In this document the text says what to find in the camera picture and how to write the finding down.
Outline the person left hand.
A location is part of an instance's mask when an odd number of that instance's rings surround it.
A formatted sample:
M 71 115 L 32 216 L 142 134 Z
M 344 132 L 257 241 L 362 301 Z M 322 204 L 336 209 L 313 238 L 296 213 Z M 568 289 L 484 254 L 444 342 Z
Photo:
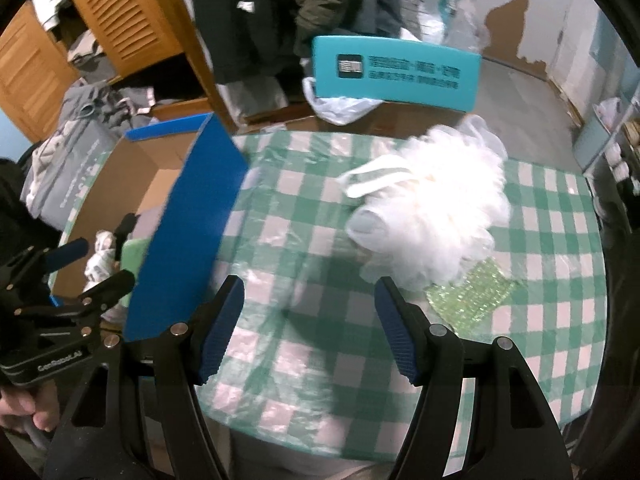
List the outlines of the person left hand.
M 0 416 L 1 427 L 4 429 L 24 432 L 23 418 L 28 417 L 41 431 L 55 430 L 61 416 L 55 382 L 48 380 L 33 392 L 16 387 L 1 387 Z

